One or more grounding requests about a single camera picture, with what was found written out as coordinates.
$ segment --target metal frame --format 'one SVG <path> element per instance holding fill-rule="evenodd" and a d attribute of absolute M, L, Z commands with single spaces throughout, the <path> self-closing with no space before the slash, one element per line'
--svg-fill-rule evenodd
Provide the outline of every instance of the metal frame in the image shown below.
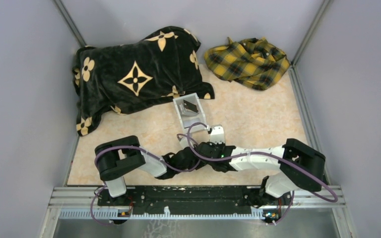
<path fill-rule="evenodd" d="M 78 43 L 83 47 L 86 45 L 84 38 L 76 27 L 74 21 L 72 20 L 69 12 L 65 8 L 62 0 L 53 0 L 56 8 L 60 11 L 62 17 L 64 18 L 66 24 L 70 28 L 74 37 Z M 296 55 L 292 61 L 292 67 L 289 69 L 290 79 L 293 86 L 294 94 L 296 97 L 297 105 L 299 112 L 302 118 L 303 127 L 306 133 L 308 143 L 317 150 L 321 150 L 320 142 L 318 140 L 318 135 L 315 129 L 312 116 L 309 111 L 307 100 L 303 91 L 303 87 L 300 81 L 300 77 L 297 72 L 297 63 L 299 62 L 305 48 L 307 47 L 309 41 L 313 37 L 318 24 L 320 23 L 324 13 L 329 8 L 333 0 L 324 0 L 320 6 L 312 24 L 310 25 L 309 30 L 307 31 L 299 49 L 296 52 Z M 325 175 L 329 182 L 331 180 L 328 177 L 328 170 L 325 168 Z M 45 220 L 43 223 L 42 231 L 40 237 L 42 238 L 52 238 L 57 226 L 57 221 L 59 218 L 69 219 L 72 217 L 79 219 L 90 219 L 90 204 L 94 196 L 94 190 L 96 186 L 85 186 L 85 187 L 56 187 L 50 199 L 49 206 L 46 212 Z M 352 224 L 350 213 L 345 204 L 345 199 L 342 194 L 340 186 L 333 185 L 331 188 L 337 192 L 339 196 L 338 203 L 328 203 L 324 202 L 318 198 L 311 196 L 311 194 L 306 194 L 306 191 L 296 191 L 294 208 L 332 208 L 333 215 L 335 218 L 336 226 L 340 237 L 352 237 L 356 238 L 356 232 Z M 127 207 L 105 207 L 101 208 L 96 205 L 93 213 L 97 218 L 102 218 L 103 215 L 111 214 L 110 212 L 128 210 Z M 274 207 L 264 206 L 263 209 L 274 209 Z M 259 216 L 256 216 L 256 211 L 253 211 L 253 216 L 250 216 L 252 219 L 259 219 Z M 181 216 L 175 217 L 168 212 L 161 214 L 160 216 L 143 216 L 137 215 L 132 216 L 131 219 L 195 219 L 195 216 Z M 209 217 L 199 217 L 198 219 L 207 219 Z M 221 219 L 227 217 L 215 216 L 211 217 L 212 219 Z M 239 216 L 231 216 L 232 219 L 243 219 Z"/>
<path fill-rule="evenodd" d="M 78 186 L 78 187 L 55 187 L 49 206 L 46 212 L 44 225 L 40 233 L 41 238 L 52 238 L 59 219 L 91 219 L 90 205 L 93 200 L 97 186 Z M 345 199 L 340 186 L 331 186 L 337 194 L 338 202 L 329 203 L 320 198 L 312 196 L 305 190 L 295 191 L 293 206 L 291 209 L 317 209 L 317 208 L 345 208 Z M 332 197 L 326 189 L 318 192 L 325 197 Z M 248 214 L 226 214 L 226 215 L 175 215 L 171 214 L 168 207 L 164 208 L 163 214 L 143 214 L 130 217 L 117 216 L 120 212 L 129 210 L 127 206 L 98 206 L 97 199 L 93 203 L 93 215 L 96 219 L 110 220 L 260 220 L 263 219 L 263 209 L 276 209 L 276 205 L 266 205 L 261 208 L 251 208 Z"/>
<path fill-rule="evenodd" d="M 66 172 L 65 172 L 65 179 L 64 179 L 64 182 L 63 182 L 63 185 L 66 186 L 68 184 L 68 179 L 69 179 L 69 175 L 71 173 L 71 169 L 72 169 L 72 162 L 75 158 L 75 153 L 76 153 L 76 149 L 78 147 L 78 142 L 79 142 L 79 135 L 76 134 L 76 138 L 75 138 L 75 144 L 74 146 L 72 147 L 72 150 L 70 152 L 70 163 L 68 165 L 68 168 L 66 169 Z"/>

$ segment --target gold flower pattern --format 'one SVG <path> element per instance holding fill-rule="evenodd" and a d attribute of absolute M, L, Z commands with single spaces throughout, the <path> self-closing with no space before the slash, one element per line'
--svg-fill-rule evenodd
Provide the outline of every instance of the gold flower pattern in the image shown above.
<path fill-rule="evenodd" d="M 192 51 L 192 54 L 189 56 L 190 61 L 195 64 L 195 68 L 198 69 L 198 58 L 196 57 L 195 51 Z"/>
<path fill-rule="evenodd" d="M 177 91 L 177 89 L 176 89 L 176 85 L 173 85 L 173 87 L 172 87 L 172 92 L 171 93 L 169 93 L 169 94 L 167 94 L 166 96 L 161 96 L 162 98 L 163 97 L 173 97 L 173 98 L 178 98 L 178 97 L 180 97 L 181 95 L 184 95 L 185 94 L 185 92 L 183 92 L 183 93 L 179 93 L 178 91 Z"/>
<path fill-rule="evenodd" d="M 115 105 L 115 107 L 113 107 L 113 106 L 110 106 L 110 107 L 112 108 L 113 112 L 115 112 L 115 113 L 117 113 L 119 115 L 126 115 L 126 114 L 122 113 L 121 109 L 118 108 L 118 106 Z"/>
<path fill-rule="evenodd" d="M 196 36 L 194 36 L 190 31 L 188 31 L 187 29 L 183 29 L 184 31 L 186 31 L 186 33 L 188 33 L 189 35 L 193 36 L 195 38 L 196 41 L 198 41 L 198 39 L 196 38 Z"/>
<path fill-rule="evenodd" d="M 81 76 L 79 75 L 79 68 L 76 68 L 73 71 L 75 72 L 75 84 L 79 87 L 79 79 L 81 78 Z"/>
<path fill-rule="evenodd" d="M 92 117 L 89 117 L 84 120 L 81 117 L 81 122 L 76 125 L 76 130 L 81 132 L 81 135 L 88 134 L 88 127 L 91 126 L 91 122 L 93 121 Z"/>
<path fill-rule="evenodd" d="M 175 39 L 178 38 L 178 36 L 176 36 L 174 32 L 169 32 L 169 33 L 164 34 L 162 31 L 160 31 L 160 35 L 154 36 L 154 37 L 151 37 L 151 38 L 145 39 L 145 40 L 146 41 L 157 41 L 158 47 L 160 48 L 161 51 L 163 51 L 164 48 L 166 47 L 166 38 L 170 38 L 173 36 L 175 37 Z"/>
<path fill-rule="evenodd" d="M 90 57 L 84 59 L 84 67 L 82 68 L 81 74 L 82 79 L 84 79 L 85 82 L 88 82 L 88 80 L 90 79 L 90 71 L 93 70 L 94 64 L 94 60 L 90 60 Z"/>

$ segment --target black velvet cloth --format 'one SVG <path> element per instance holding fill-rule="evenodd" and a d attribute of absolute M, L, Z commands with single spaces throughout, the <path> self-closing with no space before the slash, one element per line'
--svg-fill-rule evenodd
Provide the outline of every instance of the black velvet cloth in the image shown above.
<path fill-rule="evenodd" d="M 72 68 L 78 134 L 94 131 L 107 111 L 131 114 L 191 93 L 214 99 L 212 86 L 202 82 L 199 46 L 188 30 L 168 26 L 135 44 L 79 49 Z"/>

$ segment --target yellow plaid cloth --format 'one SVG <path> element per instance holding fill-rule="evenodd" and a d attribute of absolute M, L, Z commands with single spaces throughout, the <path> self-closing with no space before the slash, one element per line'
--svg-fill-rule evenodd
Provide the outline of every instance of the yellow plaid cloth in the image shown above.
<path fill-rule="evenodd" d="M 265 90 L 277 83 L 290 67 L 285 53 L 265 38 L 228 40 L 228 45 L 211 48 L 204 55 L 208 68 L 222 80 Z"/>

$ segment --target robotic arm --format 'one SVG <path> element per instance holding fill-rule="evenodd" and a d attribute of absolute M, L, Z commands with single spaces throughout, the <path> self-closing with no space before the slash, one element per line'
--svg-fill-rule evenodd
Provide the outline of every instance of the robotic arm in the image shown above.
<path fill-rule="evenodd" d="M 169 179 L 184 169 L 192 167 L 199 169 L 209 164 L 214 170 L 221 172 L 247 169 L 279 171 L 276 175 L 266 177 L 263 180 L 260 196 L 266 201 L 279 198 L 283 194 L 299 188 L 311 192 L 321 190 L 320 184 L 294 169 L 294 166 L 281 163 L 271 157 L 272 155 L 283 158 L 322 180 L 325 156 L 299 140 L 287 139 L 283 146 L 272 148 L 245 149 L 226 146 L 224 129 L 220 125 L 213 126 L 209 133 L 209 142 L 203 142 L 195 148 L 199 155 L 213 158 L 208 162 L 199 160 L 199 157 L 188 147 L 188 144 L 184 143 L 184 141 L 187 142 L 186 138 L 180 140 L 183 150 L 177 154 L 169 153 L 165 156 L 155 156 L 147 152 L 140 146 L 136 136 L 99 145 L 95 149 L 97 155 L 95 163 L 100 172 L 100 179 L 108 187 L 110 196 L 117 197 L 125 194 L 127 190 L 123 176 L 134 169 L 146 171 L 158 179 Z M 125 156 L 122 160 L 118 153 L 120 149 Z M 215 158 L 230 156 L 235 158 L 221 162 L 215 161 Z M 172 170 L 171 165 L 181 169 Z"/>

